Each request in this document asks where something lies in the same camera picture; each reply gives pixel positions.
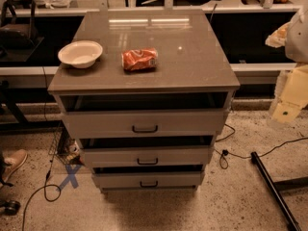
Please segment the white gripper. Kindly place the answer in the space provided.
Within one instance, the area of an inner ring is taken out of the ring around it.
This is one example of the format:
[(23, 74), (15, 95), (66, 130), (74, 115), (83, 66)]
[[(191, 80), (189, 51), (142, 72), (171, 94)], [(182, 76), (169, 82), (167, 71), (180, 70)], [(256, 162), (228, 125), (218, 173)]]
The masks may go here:
[(274, 100), (269, 114), (279, 123), (290, 123), (308, 105), (308, 65), (291, 71), (282, 70), (277, 77)]

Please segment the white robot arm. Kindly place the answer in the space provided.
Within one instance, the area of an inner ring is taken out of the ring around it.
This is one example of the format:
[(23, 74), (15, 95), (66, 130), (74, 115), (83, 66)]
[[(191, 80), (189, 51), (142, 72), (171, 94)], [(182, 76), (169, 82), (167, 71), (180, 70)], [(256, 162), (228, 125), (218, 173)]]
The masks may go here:
[(308, 5), (303, 5), (292, 19), (266, 39), (266, 45), (285, 47), (285, 55), (296, 62), (291, 71), (277, 77), (274, 100), (269, 113), (276, 122), (289, 123), (308, 105)]

